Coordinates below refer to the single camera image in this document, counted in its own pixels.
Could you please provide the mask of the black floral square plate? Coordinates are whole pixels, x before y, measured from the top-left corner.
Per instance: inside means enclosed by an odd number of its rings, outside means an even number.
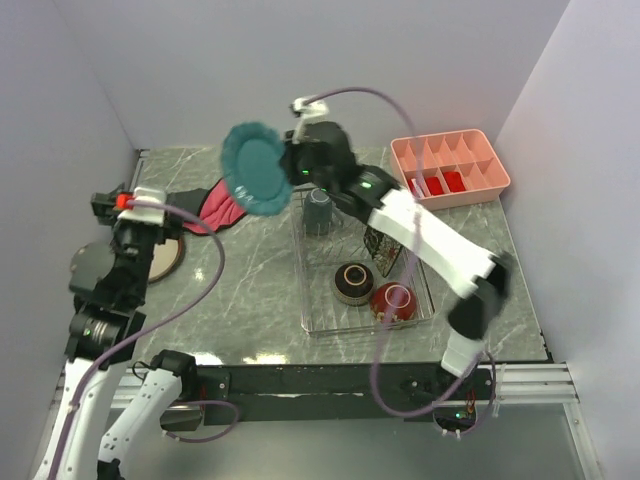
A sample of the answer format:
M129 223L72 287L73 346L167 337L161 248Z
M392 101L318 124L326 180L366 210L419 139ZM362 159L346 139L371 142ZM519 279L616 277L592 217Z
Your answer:
M371 226L366 227L363 242L376 269L383 278L386 278L393 269L403 246Z

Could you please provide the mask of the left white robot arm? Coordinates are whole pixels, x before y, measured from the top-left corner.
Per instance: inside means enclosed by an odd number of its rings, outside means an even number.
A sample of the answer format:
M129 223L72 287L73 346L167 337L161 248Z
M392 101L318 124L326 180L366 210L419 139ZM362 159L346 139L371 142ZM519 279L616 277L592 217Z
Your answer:
M125 459L140 433L161 424L174 402L202 391L195 360L163 350L138 393L112 427L106 425L120 379L141 331L156 246L178 238L181 220L163 210L162 190L137 187L96 193L94 216L112 238L81 247L70 262L75 314L65 348L61 404L38 479L122 479Z

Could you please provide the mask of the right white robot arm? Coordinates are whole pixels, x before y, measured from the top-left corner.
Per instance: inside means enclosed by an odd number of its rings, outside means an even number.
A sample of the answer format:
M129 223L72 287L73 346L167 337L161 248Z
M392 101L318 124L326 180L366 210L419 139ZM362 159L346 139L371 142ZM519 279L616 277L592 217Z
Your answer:
M289 131L284 145L280 165L293 185L319 187L339 210L411 251L455 292L458 301L447 316L450 335L437 377L444 395L462 397L473 385L468 367L483 351L489 323L509 296L511 256L467 240L385 170L359 163L335 122Z

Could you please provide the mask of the grey blue ceramic mug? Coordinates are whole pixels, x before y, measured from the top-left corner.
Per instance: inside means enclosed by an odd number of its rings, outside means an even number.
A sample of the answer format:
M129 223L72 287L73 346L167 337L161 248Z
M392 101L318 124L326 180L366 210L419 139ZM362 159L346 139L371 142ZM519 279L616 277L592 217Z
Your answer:
M302 209L302 225L308 235L327 235L332 226L333 204L320 188L311 190L305 197Z

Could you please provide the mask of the teal round plate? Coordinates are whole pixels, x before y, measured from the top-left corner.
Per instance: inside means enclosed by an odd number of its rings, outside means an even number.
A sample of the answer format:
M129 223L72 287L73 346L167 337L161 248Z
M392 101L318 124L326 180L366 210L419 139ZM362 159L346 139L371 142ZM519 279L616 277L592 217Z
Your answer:
M293 187L279 164L284 153L279 132L261 122L237 124L224 139L223 179L248 214L275 216L289 204Z

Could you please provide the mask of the white brown ceramic bowl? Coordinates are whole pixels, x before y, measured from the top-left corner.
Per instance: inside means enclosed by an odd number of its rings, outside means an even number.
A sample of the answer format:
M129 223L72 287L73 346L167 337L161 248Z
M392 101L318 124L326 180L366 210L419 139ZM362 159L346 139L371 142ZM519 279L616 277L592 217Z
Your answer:
M417 311L417 298L414 291L398 282L388 282L380 286L371 296L369 307L373 316L385 322L385 315L392 310L391 324L410 321Z

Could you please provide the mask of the black patterned ceramic bowl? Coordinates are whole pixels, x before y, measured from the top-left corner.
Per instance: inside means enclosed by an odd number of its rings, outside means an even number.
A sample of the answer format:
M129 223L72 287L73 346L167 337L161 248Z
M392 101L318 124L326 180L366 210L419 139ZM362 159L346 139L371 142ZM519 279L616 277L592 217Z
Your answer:
M336 270L332 291L340 302L349 306L361 306L369 301L374 285L373 273L366 265L348 262Z

